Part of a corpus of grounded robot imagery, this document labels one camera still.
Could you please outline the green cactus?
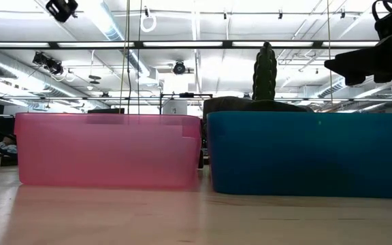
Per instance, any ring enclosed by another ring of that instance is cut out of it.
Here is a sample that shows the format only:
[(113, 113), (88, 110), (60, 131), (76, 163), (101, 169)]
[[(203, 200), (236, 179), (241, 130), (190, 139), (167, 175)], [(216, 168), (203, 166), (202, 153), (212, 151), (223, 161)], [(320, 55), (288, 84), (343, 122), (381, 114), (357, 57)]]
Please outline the green cactus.
[(272, 45), (264, 42), (256, 56), (252, 77), (252, 99), (273, 100), (275, 97), (277, 60)]

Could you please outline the blue plastic bin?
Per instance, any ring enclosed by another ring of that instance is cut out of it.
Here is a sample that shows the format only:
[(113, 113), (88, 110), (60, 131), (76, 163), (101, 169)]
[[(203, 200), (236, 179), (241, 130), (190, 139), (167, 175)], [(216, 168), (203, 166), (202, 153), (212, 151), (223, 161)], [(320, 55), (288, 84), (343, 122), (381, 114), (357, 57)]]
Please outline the blue plastic bin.
[(392, 198), (392, 114), (214, 112), (207, 130), (216, 192)]

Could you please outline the black overhead rig beam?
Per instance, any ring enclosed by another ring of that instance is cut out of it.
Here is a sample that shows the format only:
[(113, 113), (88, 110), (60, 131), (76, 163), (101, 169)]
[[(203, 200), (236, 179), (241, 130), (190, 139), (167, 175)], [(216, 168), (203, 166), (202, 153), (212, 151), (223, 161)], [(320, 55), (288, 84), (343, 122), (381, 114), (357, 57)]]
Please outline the black overhead rig beam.
[[(271, 41), (274, 49), (357, 49), (375, 46), (377, 41), (285, 40)], [(263, 40), (134, 41), (134, 42), (0, 42), (0, 50), (118, 50), (128, 49), (256, 49)]]

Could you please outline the black ceiling spotlight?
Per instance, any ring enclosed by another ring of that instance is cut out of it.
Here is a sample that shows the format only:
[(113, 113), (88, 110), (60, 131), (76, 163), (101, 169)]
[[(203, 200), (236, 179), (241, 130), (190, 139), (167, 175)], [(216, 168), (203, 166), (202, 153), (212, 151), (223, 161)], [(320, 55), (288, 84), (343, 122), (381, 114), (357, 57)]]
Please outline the black ceiling spotlight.
[(175, 75), (184, 74), (186, 72), (186, 66), (184, 64), (184, 61), (176, 61), (172, 71)]

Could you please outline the red translucent plastic bin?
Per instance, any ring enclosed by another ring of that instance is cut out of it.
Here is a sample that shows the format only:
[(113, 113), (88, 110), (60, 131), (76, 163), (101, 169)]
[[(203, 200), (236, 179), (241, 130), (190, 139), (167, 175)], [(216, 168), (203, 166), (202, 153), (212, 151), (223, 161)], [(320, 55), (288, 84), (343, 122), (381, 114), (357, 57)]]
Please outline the red translucent plastic bin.
[(187, 189), (197, 178), (195, 116), (19, 113), (15, 134), (23, 184)]

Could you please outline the black ceiling light cluster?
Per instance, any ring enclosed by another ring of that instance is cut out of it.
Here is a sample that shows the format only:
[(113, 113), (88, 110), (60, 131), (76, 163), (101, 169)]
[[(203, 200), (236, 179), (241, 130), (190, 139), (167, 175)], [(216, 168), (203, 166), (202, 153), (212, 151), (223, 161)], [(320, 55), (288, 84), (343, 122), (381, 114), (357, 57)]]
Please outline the black ceiling light cluster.
[(64, 72), (62, 62), (47, 57), (43, 52), (36, 52), (32, 62), (36, 65), (42, 66), (52, 75), (59, 76)]

